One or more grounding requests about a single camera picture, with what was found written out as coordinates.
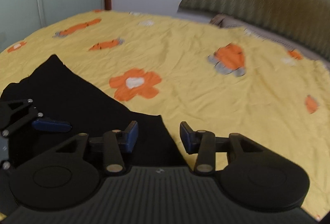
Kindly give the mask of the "black garment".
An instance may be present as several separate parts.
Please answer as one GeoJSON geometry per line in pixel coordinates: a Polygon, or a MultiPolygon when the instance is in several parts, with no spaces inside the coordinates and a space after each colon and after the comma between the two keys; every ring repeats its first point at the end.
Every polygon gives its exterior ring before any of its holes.
{"type": "Polygon", "coordinates": [[[132,121],[139,135],[132,153],[123,153],[126,165],[181,167],[186,161],[160,116],[132,112],[91,83],[70,71],[52,55],[32,75],[2,87],[1,101],[32,99],[36,108],[52,120],[68,122],[67,133],[42,132],[30,124],[9,136],[9,161],[18,167],[78,133],[91,137],[123,130],[132,121]]]}

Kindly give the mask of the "yellow carrot print quilt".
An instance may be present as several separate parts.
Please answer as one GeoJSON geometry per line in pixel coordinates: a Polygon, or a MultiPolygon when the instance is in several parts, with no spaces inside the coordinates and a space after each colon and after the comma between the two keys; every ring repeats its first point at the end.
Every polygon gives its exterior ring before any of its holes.
{"type": "Polygon", "coordinates": [[[303,207],[329,211],[329,71],[251,34],[165,16],[94,10],[42,28],[1,53],[1,87],[52,54],[135,112],[178,126],[240,133],[303,167],[303,207]]]}

